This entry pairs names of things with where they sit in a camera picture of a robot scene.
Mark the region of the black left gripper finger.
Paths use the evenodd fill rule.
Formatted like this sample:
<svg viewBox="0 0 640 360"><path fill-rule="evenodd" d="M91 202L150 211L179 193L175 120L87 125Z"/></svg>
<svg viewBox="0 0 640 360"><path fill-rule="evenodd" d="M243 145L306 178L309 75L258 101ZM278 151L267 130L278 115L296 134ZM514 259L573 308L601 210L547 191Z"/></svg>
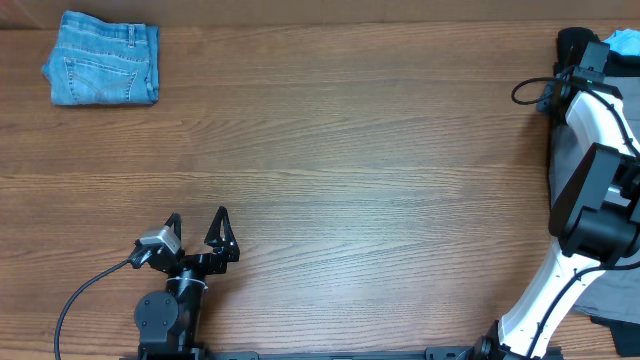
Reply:
<svg viewBox="0 0 640 360"><path fill-rule="evenodd" d="M230 218L224 206L220 206L216 211L205 235L204 243L212 248L233 247L235 245L235 236L231 228Z"/></svg>
<svg viewBox="0 0 640 360"><path fill-rule="evenodd" d="M178 240L182 237L182 218L179 213L172 213L164 225L165 228L171 230Z"/></svg>

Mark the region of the grey shorts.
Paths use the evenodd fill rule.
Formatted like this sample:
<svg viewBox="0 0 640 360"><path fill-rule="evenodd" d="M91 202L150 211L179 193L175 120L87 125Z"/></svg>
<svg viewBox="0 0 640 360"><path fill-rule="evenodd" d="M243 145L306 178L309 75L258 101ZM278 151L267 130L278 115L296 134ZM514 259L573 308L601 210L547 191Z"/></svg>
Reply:
<svg viewBox="0 0 640 360"><path fill-rule="evenodd" d="M637 78L611 78L609 83L617 87L622 95L616 99L605 94L603 97L626 121L626 131L639 145L639 80ZM585 119L573 129L570 124L561 123L552 127L551 160L549 184L551 199L556 200L567 184L576 167L593 142L616 148L628 155L619 126L613 115L600 102L579 107L579 114L571 120ZM582 293L573 305L574 312L605 319L639 322L639 271L607 271L599 276Z"/></svg>

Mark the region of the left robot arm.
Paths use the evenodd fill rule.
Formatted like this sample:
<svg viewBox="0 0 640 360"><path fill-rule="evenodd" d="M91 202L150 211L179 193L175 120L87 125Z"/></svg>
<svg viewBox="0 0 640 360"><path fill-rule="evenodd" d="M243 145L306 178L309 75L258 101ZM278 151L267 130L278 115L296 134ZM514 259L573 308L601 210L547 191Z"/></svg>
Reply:
<svg viewBox="0 0 640 360"><path fill-rule="evenodd" d="M207 346L196 340L200 312L208 291L206 278L224 274L237 262L240 249L228 211L218 208L204 244L206 253L187 254L182 248L182 220L172 214L160 229L149 230L135 241L128 258L135 269L147 264L167 276L165 289L150 292L136 305L139 359L212 359Z"/></svg>

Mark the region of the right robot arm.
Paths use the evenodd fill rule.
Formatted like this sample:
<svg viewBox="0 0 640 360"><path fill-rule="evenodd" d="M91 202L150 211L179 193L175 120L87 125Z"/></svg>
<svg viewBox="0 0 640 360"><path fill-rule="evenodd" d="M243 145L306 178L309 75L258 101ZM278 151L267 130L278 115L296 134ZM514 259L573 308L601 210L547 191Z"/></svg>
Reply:
<svg viewBox="0 0 640 360"><path fill-rule="evenodd" d="M549 341L582 293L620 259L639 250L639 147L623 114L619 89L605 83L610 47L589 41L551 77L554 108L584 152L556 198L548 224L553 240L516 305L496 320L469 359L542 359Z"/></svg>

